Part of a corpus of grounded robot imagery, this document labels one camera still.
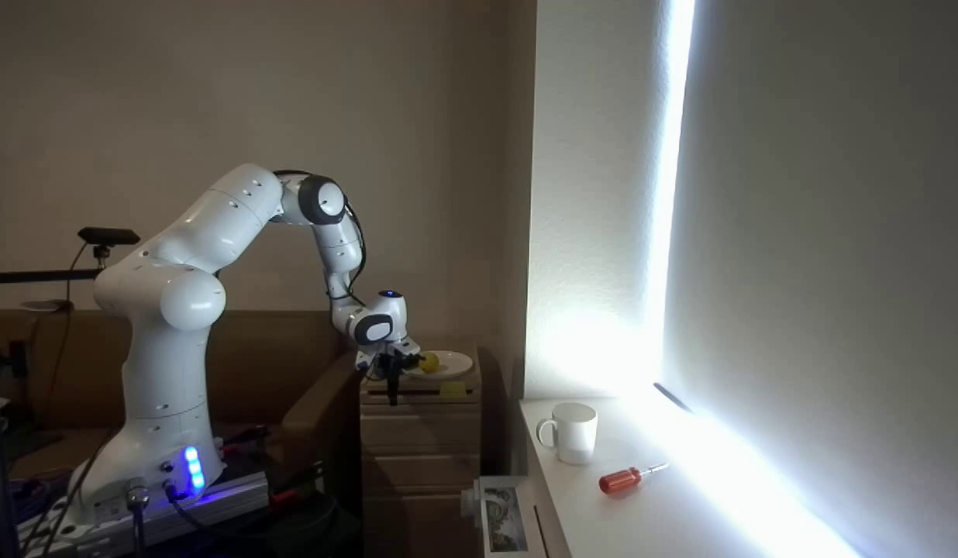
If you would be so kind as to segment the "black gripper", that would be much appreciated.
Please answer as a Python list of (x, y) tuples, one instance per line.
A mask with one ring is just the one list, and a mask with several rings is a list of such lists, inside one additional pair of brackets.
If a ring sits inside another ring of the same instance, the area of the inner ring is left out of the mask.
[(381, 350), (369, 363), (361, 363), (362, 379), (381, 379), (388, 401), (396, 401), (399, 379), (419, 366), (419, 355)]

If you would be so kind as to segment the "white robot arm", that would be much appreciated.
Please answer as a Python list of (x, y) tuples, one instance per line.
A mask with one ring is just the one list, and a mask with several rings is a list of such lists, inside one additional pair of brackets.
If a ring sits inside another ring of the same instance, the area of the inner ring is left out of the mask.
[(308, 228), (326, 276), (332, 325), (355, 346), (355, 369), (417, 366), (407, 298), (373, 305), (355, 286), (367, 264), (362, 228), (337, 181), (240, 166), (170, 228), (95, 276), (93, 298), (132, 325), (121, 363), (124, 426), (82, 485), (82, 506), (105, 511), (132, 480), (200, 497), (222, 474), (207, 412), (207, 348), (227, 315), (220, 271), (270, 225)]

